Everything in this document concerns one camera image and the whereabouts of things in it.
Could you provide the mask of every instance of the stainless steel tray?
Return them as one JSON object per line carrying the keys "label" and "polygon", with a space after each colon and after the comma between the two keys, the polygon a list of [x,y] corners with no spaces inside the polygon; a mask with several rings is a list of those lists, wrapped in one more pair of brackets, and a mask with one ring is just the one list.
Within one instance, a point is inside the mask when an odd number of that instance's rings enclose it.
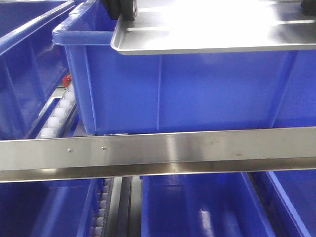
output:
{"label": "stainless steel tray", "polygon": [[316,18],[292,0],[138,0],[111,46],[126,55],[316,49]]}

